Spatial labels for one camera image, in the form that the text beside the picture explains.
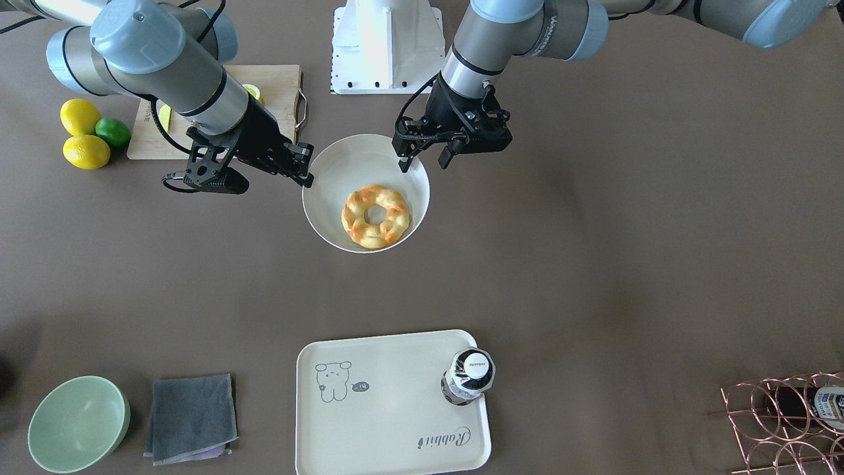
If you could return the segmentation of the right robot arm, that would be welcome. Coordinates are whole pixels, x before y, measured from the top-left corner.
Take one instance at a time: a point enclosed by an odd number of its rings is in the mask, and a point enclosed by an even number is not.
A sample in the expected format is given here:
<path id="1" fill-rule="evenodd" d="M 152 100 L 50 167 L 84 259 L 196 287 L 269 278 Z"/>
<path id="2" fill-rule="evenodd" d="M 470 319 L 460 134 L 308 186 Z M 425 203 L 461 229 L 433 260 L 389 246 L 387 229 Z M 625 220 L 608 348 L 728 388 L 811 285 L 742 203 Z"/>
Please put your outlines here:
<path id="1" fill-rule="evenodd" d="M 224 69 L 238 41 L 220 10 L 157 1 L 3 1 L 2 10 L 71 24 L 46 48 L 51 72 L 67 88 L 160 100 L 188 121 L 186 170 L 162 179 L 168 189 L 180 181 L 180 193 L 244 193 L 249 183 L 229 167 L 233 158 L 313 185 L 313 146 L 284 136 L 274 115 Z"/>

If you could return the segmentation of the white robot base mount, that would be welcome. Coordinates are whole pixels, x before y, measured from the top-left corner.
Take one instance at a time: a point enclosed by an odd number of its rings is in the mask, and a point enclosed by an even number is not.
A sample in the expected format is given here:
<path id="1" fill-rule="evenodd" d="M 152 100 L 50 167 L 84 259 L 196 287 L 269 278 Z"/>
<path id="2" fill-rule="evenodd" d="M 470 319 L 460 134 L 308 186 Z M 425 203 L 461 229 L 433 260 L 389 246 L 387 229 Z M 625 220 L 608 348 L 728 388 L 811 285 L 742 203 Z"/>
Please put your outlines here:
<path id="1" fill-rule="evenodd" d="M 334 10 L 334 94 L 412 94 L 445 61 L 442 15 L 428 1 L 347 1 Z"/>

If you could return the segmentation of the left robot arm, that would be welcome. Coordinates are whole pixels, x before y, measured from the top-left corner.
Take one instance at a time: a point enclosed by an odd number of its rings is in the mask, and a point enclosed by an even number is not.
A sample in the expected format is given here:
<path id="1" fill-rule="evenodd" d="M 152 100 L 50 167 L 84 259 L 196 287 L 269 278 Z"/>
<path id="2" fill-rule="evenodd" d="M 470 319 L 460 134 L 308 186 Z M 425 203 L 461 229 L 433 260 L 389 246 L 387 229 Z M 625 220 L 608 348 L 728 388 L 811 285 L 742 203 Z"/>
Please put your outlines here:
<path id="1" fill-rule="evenodd" d="M 611 21 L 638 13 L 673 15 L 759 48 L 802 34 L 831 1 L 473 1 L 431 88 L 425 113 L 400 112 L 392 145 L 399 168 L 443 144 L 447 168 L 457 154 L 499 152 L 512 142 L 509 111 L 495 83 L 512 57 L 585 60 L 602 48 Z"/>

